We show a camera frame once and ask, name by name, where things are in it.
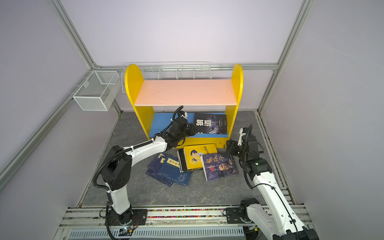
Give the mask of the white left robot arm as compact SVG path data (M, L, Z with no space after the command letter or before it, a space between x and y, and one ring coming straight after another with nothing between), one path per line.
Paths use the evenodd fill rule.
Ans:
M112 213L120 225L130 223L134 213L127 184L132 167L148 157L178 147L179 142L195 134L193 125L187 120L187 113L182 111L177 117L173 116L171 123L150 140L125 148L112 147L92 178L93 186L107 193L107 206L112 209L107 210L107 215Z

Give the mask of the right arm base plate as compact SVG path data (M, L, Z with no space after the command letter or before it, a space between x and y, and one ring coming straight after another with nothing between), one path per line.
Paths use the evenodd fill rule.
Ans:
M224 217L226 217L228 224L248 224L246 220L242 218L241 211L239 207L235 208L225 208L222 211Z

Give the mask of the black wolf cover book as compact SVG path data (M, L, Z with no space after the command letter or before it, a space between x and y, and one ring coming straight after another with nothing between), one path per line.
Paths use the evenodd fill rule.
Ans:
M226 135L228 121L225 114L195 113L194 126L197 134Z

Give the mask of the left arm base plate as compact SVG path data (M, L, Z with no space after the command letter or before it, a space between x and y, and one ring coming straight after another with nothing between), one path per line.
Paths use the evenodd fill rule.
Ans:
M109 210L106 214L109 226L144 226L147 216L147 209L133 209L122 215L118 215L114 210Z

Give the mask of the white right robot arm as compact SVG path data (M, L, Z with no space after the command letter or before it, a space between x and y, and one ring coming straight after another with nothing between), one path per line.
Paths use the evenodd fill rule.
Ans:
M289 205L268 161L260 156L259 144L251 132L242 133L238 141L228 140L226 152L239 158L247 185L262 194L270 214L256 199L242 200L242 218L253 222L269 240L318 240L314 229L309 229Z

